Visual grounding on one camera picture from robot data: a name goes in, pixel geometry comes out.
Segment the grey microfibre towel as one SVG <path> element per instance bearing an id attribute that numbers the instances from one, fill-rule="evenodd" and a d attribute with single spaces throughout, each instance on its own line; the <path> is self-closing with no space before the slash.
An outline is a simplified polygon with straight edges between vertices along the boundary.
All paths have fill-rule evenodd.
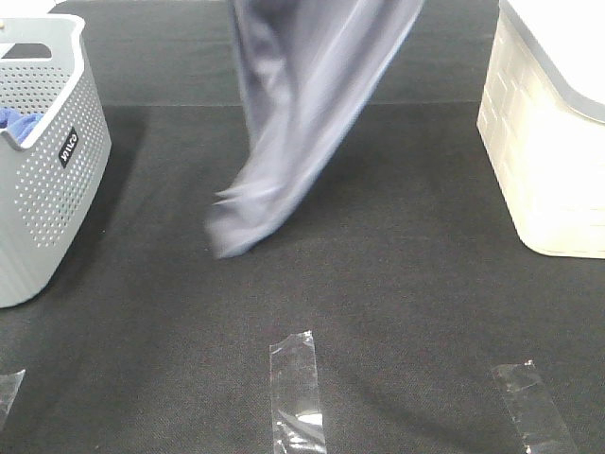
<path id="1" fill-rule="evenodd" d="M 206 222 L 240 255 L 295 211 L 413 28 L 419 1 L 232 1 L 250 155 Z"/>

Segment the black felt table mat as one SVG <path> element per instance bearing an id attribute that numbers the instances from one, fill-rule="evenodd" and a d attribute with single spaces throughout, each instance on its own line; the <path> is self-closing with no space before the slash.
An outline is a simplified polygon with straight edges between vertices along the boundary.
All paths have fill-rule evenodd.
<path id="1" fill-rule="evenodd" d="M 299 209 L 203 224 L 248 154 L 222 1 L 68 1 L 112 153 L 45 291 L 1 313 L 5 453 L 269 453 L 269 355 L 315 338 L 332 453 L 519 453 L 491 368 L 532 360 L 604 449 L 604 264 L 515 233 L 475 122 L 494 1 L 428 1 Z"/>

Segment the centre clear tape strip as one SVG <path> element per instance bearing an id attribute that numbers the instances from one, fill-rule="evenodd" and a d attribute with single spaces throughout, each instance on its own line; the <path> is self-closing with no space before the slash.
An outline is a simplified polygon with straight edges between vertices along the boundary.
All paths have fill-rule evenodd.
<path id="1" fill-rule="evenodd" d="M 325 453 L 313 334 L 291 334 L 269 347 L 273 451 Z"/>

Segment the clear tape strip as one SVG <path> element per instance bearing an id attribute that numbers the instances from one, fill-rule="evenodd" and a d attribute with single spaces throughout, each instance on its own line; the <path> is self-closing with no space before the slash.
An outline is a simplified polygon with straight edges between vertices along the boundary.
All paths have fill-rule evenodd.
<path id="1" fill-rule="evenodd" d="M 25 374 L 26 370 L 21 370 L 9 375 L 0 375 L 0 430 L 3 430 L 9 417 Z"/>
<path id="2" fill-rule="evenodd" d="M 526 453 L 578 453 L 568 426 L 531 359 L 497 365 L 491 372 Z"/>
<path id="3" fill-rule="evenodd" d="M 325 453 L 313 334 L 291 334 L 269 347 L 273 451 Z"/>

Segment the grey perforated laundry basket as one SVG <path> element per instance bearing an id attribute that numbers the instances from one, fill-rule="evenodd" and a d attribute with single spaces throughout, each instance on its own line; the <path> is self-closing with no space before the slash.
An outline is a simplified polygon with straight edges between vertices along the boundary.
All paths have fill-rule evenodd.
<path id="1" fill-rule="evenodd" d="M 112 141 L 82 32 L 71 14 L 3 17 L 2 44 L 41 44 L 46 58 L 1 61 L 1 105 L 39 120 L 1 130 L 1 306 L 48 284 L 85 219 Z"/>

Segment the white storage bin grey rim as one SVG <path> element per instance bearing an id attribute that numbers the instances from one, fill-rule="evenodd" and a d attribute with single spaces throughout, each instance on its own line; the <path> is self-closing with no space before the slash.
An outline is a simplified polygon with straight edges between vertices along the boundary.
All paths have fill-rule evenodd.
<path id="1" fill-rule="evenodd" d="M 521 241 L 604 255 L 604 5 L 503 1 L 476 125 Z"/>

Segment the blue cloth in basket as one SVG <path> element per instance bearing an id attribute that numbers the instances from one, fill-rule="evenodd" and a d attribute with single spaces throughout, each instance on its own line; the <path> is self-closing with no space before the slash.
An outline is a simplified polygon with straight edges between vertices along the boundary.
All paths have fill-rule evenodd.
<path id="1" fill-rule="evenodd" d="M 0 129 L 10 133 L 18 144 L 22 144 L 42 118 L 41 113 L 22 114 L 15 109 L 2 107 Z"/>

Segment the right clear tape strip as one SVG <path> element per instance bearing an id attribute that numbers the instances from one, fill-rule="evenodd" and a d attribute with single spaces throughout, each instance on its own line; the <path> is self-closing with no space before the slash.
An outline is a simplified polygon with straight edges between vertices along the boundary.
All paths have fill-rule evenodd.
<path id="1" fill-rule="evenodd" d="M 568 426 L 531 359 L 497 365 L 491 372 L 526 453 L 578 453 Z"/>

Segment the left clear tape strip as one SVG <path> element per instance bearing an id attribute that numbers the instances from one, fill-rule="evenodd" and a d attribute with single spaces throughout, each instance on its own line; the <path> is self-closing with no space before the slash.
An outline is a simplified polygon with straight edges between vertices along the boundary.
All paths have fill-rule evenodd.
<path id="1" fill-rule="evenodd" d="M 9 375 L 0 375 L 0 430 L 3 430 L 9 417 L 25 374 L 26 370 L 21 370 Z"/>

